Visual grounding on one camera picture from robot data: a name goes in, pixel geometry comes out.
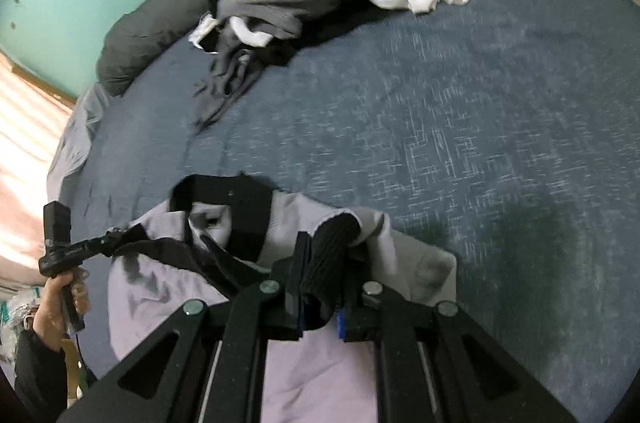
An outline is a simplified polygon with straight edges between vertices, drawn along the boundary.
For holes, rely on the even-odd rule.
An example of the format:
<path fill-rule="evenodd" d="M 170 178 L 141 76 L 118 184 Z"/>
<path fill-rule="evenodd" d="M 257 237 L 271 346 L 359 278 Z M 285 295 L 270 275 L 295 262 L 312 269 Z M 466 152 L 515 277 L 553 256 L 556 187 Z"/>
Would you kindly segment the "person's left hand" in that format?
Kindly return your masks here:
<path fill-rule="evenodd" d="M 41 301 L 32 322 L 32 331 L 50 351 L 58 353 L 61 350 L 66 331 L 62 299 L 64 287 L 70 286 L 74 306 L 80 315 L 85 315 L 91 309 L 88 287 L 85 284 L 88 276 L 85 269 L 75 268 L 48 278 L 44 284 Z"/>

